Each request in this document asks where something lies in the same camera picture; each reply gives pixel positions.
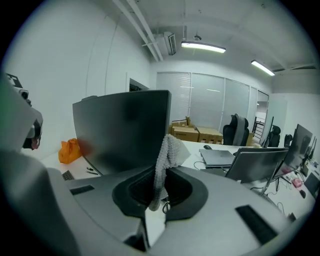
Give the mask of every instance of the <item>computer mouse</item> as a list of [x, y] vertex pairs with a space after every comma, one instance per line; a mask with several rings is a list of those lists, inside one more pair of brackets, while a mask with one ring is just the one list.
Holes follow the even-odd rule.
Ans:
[[306, 198], [306, 192], [304, 192], [303, 190], [300, 190], [299, 192], [303, 198]]
[[212, 148], [209, 145], [204, 145], [203, 146], [206, 150], [212, 150]]

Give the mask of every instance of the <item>orange bag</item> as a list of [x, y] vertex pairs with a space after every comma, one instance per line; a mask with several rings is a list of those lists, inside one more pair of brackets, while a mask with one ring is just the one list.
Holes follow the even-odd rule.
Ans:
[[69, 139], [68, 142], [61, 141], [61, 149], [59, 150], [60, 163], [70, 164], [81, 156], [82, 154], [76, 138]]

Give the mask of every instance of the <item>air conditioner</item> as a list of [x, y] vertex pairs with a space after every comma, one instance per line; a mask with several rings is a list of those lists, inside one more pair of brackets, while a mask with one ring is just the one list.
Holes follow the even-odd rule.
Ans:
[[162, 55], [168, 56], [177, 53], [175, 34], [164, 32], [163, 34], [154, 34], [153, 36]]

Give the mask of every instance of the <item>table surface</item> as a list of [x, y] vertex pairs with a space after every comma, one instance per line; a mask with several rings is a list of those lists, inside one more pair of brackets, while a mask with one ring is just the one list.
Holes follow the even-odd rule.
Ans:
[[[205, 169], [206, 165], [204, 164], [204, 160], [199, 152], [199, 149], [203, 149], [204, 145], [209, 145], [213, 150], [227, 150], [230, 153], [235, 153], [238, 151], [241, 146], [231, 146], [231, 145], [219, 145], [219, 144], [208, 144], [208, 143], [201, 143], [201, 142], [191, 142], [191, 141], [183, 141], [184, 145], [190, 152], [190, 156], [184, 161], [182, 166], [192, 168], [195, 172], [200, 172], [198, 169]], [[70, 164], [63, 164], [59, 162], [58, 159], [58, 153], [54, 153], [50, 155], [49, 157], [42, 160], [42, 163], [48, 167], [48, 168], [55, 168], [60, 170], [61, 173], [64, 173], [66, 171], [70, 171], [73, 177], [77, 179], [86, 179], [86, 178], [96, 178], [98, 175], [94, 175], [88, 172], [91, 172], [87, 169], [91, 168], [91, 166], [87, 163], [87, 161], [80, 157], [77, 160], [73, 161]], [[319, 175], [315, 172], [318, 168], [314, 167], [311, 163], [309, 163], [309, 172], [313, 173], [318, 179], [320, 179]], [[299, 178], [296, 176], [293, 172], [287, 174], [288, 178], [290, 180], [293, 180], [295, 178]], [[262, 188], [266, 184], [266, 180], [258, 180], [251, 183], [243, 184], [248, 189], [256, 187], [256, 188]], [[303, 198], [299, 192], [299, 190], [303, 190], [305, 192], [305, 198]], [[276, 183], [272, 182], [269, 185], [269, 188], [265, 192], [268, 194], [269, 198], [281, 209], [281, 211], [284, 210], [284, 214], [288, 216], [289, 214], [293, 213], [296, 218], [299, 218], [309, 212], [314, 207], [315, 199], [311, 195], [311, 193], [308, 191], [308, 189], [303, 184], [299, 188], [295, 188], [292, 184], [288, 184], [284, 180], [280, 179], [279, 182], [279, 189], [278, 192], [276, 192]]]

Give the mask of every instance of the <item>linear light fixture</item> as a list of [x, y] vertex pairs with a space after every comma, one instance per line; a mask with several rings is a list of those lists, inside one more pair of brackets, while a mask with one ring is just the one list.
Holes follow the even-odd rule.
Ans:
[[257, 68], [263, 70], [264, 72], [266, 72], [268, 75], [270, 76], [274, 76], [275, 73], [273, 73], [272, 71], [270, 71], [269, 69], [267, 69], [265, 66], [261, 65], [259, 62], [257, 62], [255, 59], [253, 61], [251, 61], [252, 65], [255, 65]]
[[182, 41], [181, 42], [181, 47], [184, 48], [194, 48], [194, 49], [203, 49], [203, 50], [208, 50], [208, 51], [213, 51], [213, 52], [218, 52], [218, 53], [224, 53], [226, 51], [226, 48], [203, 43], [203, 42], [187, 42], [187, 41]]

